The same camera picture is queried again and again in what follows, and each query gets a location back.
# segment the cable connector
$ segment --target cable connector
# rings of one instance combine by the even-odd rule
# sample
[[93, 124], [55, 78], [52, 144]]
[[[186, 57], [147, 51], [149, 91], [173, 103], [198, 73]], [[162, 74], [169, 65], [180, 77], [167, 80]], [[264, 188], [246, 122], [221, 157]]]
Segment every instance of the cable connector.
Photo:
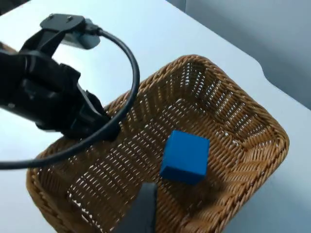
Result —
[[99, 26], [93, 23], [87, 23], [85, 28], [85, 34], [92, 36], [99, 36], [99, 32], [102, 30]]

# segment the table surface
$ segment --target table surface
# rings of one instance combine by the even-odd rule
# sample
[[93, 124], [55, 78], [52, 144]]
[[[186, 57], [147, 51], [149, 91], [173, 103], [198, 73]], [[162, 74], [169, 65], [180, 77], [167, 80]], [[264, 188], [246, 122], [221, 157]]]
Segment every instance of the table surface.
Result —
[[[271, 85], [260, 64], [164, 0], [32, 0], [0, 18], [0, 41], [20, 49], [50, 13], [84, 15], [121, 38], [136, 56], [142, 79], [185, 54], [208, 57], [284, 127], [286, 160], [239, 211], [225, 232], [309, 232], [311, 111]], [[60, 46], [54, 58], [82, 73], [80, 84], [107, 104], [131, 85], [124, 54], [102, 40], [89, 51]], [[33, 158], [57, 139], [0, 111], [1, 160]], [[0, 172], [0, 232], [54, 232], [32, 203], [25, 170]]]

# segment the black wire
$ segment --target black wire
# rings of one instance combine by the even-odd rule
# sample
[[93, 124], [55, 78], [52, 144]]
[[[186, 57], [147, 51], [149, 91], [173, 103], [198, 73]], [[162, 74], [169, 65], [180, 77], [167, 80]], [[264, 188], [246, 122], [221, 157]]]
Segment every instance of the black wire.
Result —
[[137, 61], [131, 52], [131, 50], [124, 44], [120, 39], [115, 37], [114, 35], [100, 29], [97, 31], [99, 36], [103, 36], [112, 42], [114, 42], [123, 52], [126, 54], [128, 59], [130, 60], [132, 70], [133, 70], [133, 83], [131, 87], [130, 95], [127, 99], [127, 102], [124, 106], [116, 113], [116, 115], [102, 128], [100, 128], [97, 132], [89, 136], [88, 138], [81, 140], [78, 144], [73, 145], [72, 147], [65, 149], [63, 151], [57, 152], [53, 155], [50, 155], [46, 158], [40, 159], [29, 159], [29, 160], [22, 160], [22, 161], [2, 161], [0, 162], [0, 170], [11, 170], [11, 169], [23, 169], [23, 168], [34, 168], [34, 167], [44, 167], [48, 166], [62, 160], [68, 159], [81, 151], [89, 148], [92, 144], [99, 141], [103, 134], [106, 134], [111, 131], [111, 129], [122, 121], [128, 111], [131, 109], [136, 95], [138, 93], [139, 88], [139, 67]]

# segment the blue block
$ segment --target blue block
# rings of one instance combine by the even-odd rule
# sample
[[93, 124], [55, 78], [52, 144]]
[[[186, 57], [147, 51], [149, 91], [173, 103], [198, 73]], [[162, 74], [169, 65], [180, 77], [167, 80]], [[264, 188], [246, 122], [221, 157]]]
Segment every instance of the blue block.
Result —
[[209, 140], [174, 130], [166, 142], [160, 176], [197, 184], [207, 171]]

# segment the wicker basket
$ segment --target wicker basket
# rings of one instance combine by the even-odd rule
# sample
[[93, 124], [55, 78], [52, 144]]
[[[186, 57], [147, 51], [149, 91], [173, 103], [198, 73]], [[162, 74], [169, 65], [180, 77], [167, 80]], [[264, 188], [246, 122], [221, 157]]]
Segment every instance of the wicker basket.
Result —
[[[115, 114], [127, 94], [108, 107]], [[27, 188], [60, 233], [110, 232], [142, 182], [156, 182], [156, 232], [220, 232], [284, 160], [289, 139], [270, 114], [207, 58], [183, 56], [141, 83], [113, 143], [99, 142], [51, 167], [30, 169]], [[210, 139], [206, 179], [159, 177], [165, 142], [178, 129]], [[76, 143], [61, 138], [38, 157]]]

